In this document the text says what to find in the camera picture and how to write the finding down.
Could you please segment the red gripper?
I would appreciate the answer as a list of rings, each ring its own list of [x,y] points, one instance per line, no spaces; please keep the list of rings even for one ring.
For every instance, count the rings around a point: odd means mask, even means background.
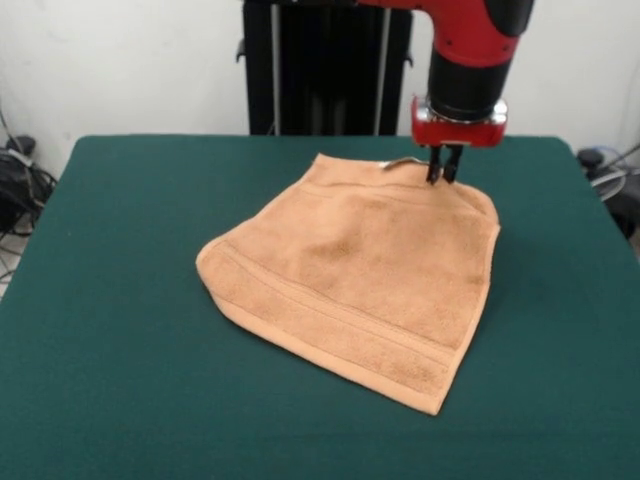
[[[426,97],[415,97],[411,105],[411,133],[414,142],[421,146],[430,146],[426,181],[435,185],[442,175],[441,153],[447,145],[450,155],[443,168],[443,178],[447,183],[456,180],[463,146],[494,147],[505,134],[508,106],[500,99],[491,114],[477,122],[461,122],[447,119],[436,114]]]

